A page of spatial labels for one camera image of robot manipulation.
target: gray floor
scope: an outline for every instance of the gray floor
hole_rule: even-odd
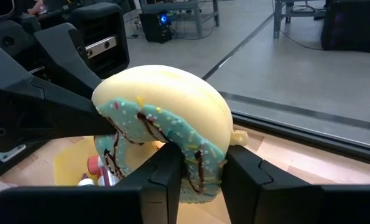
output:
[[[209,8],[212,5],[206,3],[204,10]],[[221,26],[202,40],[179,39],[165,44],[128,40],[130,66],[170,65],[202,77],[272,13],[272,3],[221,2],[220,13]],[[212,21],[205,24],[205,34],[211,25]],[[320,48],[321,27],[321,21],[312,18],[293,18],[291,24],[282,26],[291,38],[316,48]],[[187,30],[188,38],[194,38],[191,24]],[[227,93],[370,122],[370,54],[310,50],[283,35],[274,40],[272,30],[271,22],[208,82]],[[370,130],[365,128],[249,103],[228,103],[233,110],[370,144]]]

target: wooden table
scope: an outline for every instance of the wooden table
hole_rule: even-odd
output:
[[[250,151],[311,184],[370,184],[369,164],[250,129],[244,130],[250,137],[247,145]],[[82,138],[50,141],[1,176],[0,189],[7,187],[4,183],[53,185],[55,155],[80,140]],[[213,202],[201,205],[181,204],[178,223],[230,223],[223,196],[219,195]]]

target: black cable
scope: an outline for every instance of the black cable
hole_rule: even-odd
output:
[[[130,22],[129,25],[131,26],[132,35],[135,35],[135,30],[134,30],[134,27],[132,26],[133,24]]]
[[[274,13],[274,0],[272,0],[272,10],[273,10],[273,13]],[[276,23],[276,21],[273,19],[274,21],[274,25],[279,28],[280,26]],[[283,35],[286,36],[286,38],[288,38],[289,40],[291,40],[292,42],[298,44],[299,46],[302,46],[302,47],[305,47],[306,49],[310,49],[310,50],[322,50],[324,51],[323,49],[318,49],[318,48],[314,48],[314,47],[309,47],[309,46],[306,46],[306,45],[303,45],[301,44],[300,42],[297,42],[296,40],[294,40],[293,38],[289,37],[287,34],[285,34],[281,29],[279,29],[280,33],[282,33]]]
[[[128,19],[127,21],[124,21],[124,23],[127,23],[127,22],[129,22],[129,21],[133,21],[134,19],[138,19],[139,18],[139,16],[137,16],[137,17],[135,17],[135,18],[132,18],[132,15],[131,15],[131,18],[130,19]]]
[[[184,38],[185,37],[185,34],[183,35],[183,37],[179,37],[179,34],[178,34],[178,32],[177,32],[177,29],[178,29],[178,24],[179,23],[181,23],[181,20],[180,20],[180,18],[182,17],[182,14],[180,14],[177,18],[176,18],[176,21],[175,21],[175,29],[173,29],[172,27],[171,27],[171,31],[174,33],[174,38],[175,39],[182,39],[182,38]]]
[[[146,37],[144,35],[139,34],[133,34],[130,37],[127,37],[127,39],[145,39]]]
[[[303,13],[303,11],[305,11],[307,9],[311,9],[313,11],[313,13],[316,13],[316,11],[312,7],[309,7],[307,5],[303,5],[303,6],[299,6],[299,5],[298,6],[292,6],[291,12],[292,13]]]
[[[305,4],[306,4],[309,8],[311,8],[311,9],[313,9],[313,10],[316,10],[316,11],[324,11],[324,10],[325,10],[325,8],[323,8],[323,9],[317,9],[317,8],[315,8],[315,7],[311,6],[311,5],[309,5],[308,0],[305,0]]]
[[[209,37],[212,34],[212,32],[214,31],[214,29],[215,29],[215,21],[213,21],[212,29],[211,29],[211,31],[210,31],[210,33],[208,35],[206,35],[204,37],[200,37],[200,38],[194,38],[194,39],[189,39],[189,38],[184,38],[184,37],[182,39],[183,40],[202,40],[204,38]]]
[[[202,3],[202,5],[201,6],[199,6],[199,8],[201,9],[201,7],[204,5],[204,3],[206,3],[206,2],[208,2],[207,0],[206,1],[203,1]],[[213,33],[213,31],[214,31],[214,29],[215,29],[215,20],[213,19],[213,27],[211,28],[211,31],[210,31],[210,33],[208,34],[208,35],[206,35],[206,36],[204,36],[204,37],[200,37],[200,38],[194,38],[194,39],[191,39],[191,38],[185,38],[185,36],[186,36],[186,23],[184,22],[183,23],[183,37],[179,37],[178,36],[178,32],[176,31],[176,30],[173,30],[175,33],[176,33],[176,35],[177,35],[177,38],[176,39],[183,39],[183,40],[201,40],[201,39],[204,39],[204,38],[207,38],[207,37],[209,37],[212,33]]]

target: black computer tower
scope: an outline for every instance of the black computer tower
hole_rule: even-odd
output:
[[[164,11],[157,13],[142,13],[141,18],[143,32],[148,42],[165,43],[172,39],[170,22]]]
[[[321,46],[370,52],[370,1],[334,0],[325,17]]]

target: plastic bottle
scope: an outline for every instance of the plastic bottle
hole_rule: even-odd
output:
[[[87,174],[83,174],[82,179],[78,183],[79,187],[84,187],[84,186],[94,186],[95,182],[93,179],[89,178]]]
[[[99,172],[97,175],[98,175],[98,186],[109,187],[109,186],[114,186],[119,182],[119,179],[115,175],[110,173],[105,168],[105,166],[99,169]]]
[[[88,159],[88,172],[92,175],[96,175],[99,170],[104,167],[100,156],[91,156]]]

